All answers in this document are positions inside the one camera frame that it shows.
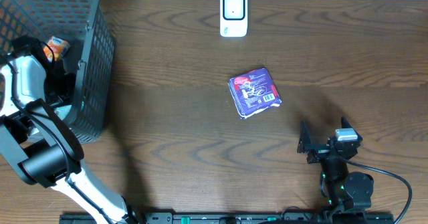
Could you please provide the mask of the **purple Carefree pad pack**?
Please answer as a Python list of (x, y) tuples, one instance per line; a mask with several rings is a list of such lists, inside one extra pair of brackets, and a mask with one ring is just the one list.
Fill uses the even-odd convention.
[(231, 78), (228, 86), (241, 119), (247, 119), (269, 108), (279, 107), (282, 103), (266, 68)]

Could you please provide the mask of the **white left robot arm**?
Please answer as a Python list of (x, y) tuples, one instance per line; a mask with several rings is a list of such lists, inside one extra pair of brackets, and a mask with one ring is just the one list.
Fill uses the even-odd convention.
[(96, 223), (141, 223), (124, 197), (89, 169), (79, 140), (55, 113), (72, 95), (75, 76), (37, 38), (24, 35), (11, 45), (1, 55), (1, 155), (24, 183), (67, 195)]

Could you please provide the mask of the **orange tissue packet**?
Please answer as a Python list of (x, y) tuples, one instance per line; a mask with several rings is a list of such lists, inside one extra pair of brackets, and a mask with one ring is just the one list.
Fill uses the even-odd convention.
[(68, 41), (52, 36), (47, 43), (43, 43), (43, 52), (50, 62), (56, 62), (64, 58), (70, 47)]

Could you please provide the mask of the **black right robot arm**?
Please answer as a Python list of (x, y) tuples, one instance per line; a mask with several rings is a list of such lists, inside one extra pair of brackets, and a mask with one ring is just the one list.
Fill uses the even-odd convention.
[(306, 123), (300, 125), (297, 152), (307, 155), (307, 163), (321, 165), (324, 195), (341, 211), (363, 211), (372, 205), (373, 178), (362, 172), (350, 172), (346, 163), (358, 154), (361, 142), (362, 136), (346, 118), (341, 118), (341, 127), (325, 144), (313, 143)]

